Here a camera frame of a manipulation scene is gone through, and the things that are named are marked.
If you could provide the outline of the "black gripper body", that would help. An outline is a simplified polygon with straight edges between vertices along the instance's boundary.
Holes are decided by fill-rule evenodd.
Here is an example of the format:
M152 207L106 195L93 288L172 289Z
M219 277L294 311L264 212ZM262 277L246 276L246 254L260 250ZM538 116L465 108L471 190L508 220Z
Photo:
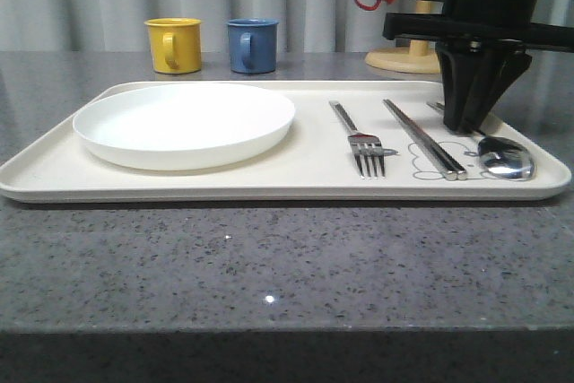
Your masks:
M571 52L573 29L532 21L537 0L431 0L440 13L388 13L386 39L517 42L527 48Z

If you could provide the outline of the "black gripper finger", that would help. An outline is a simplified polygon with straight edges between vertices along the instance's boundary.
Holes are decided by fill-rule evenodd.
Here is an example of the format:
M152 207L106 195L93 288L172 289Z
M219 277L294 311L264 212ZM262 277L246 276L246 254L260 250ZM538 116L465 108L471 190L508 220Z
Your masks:
M448 128L465 128L465 103L477 61L470 47L455 41L436 45L444 91L443 123Z
M465 130L478 130L493 106L530 66L532 57L521 44L474 44L477 61L465 103Z

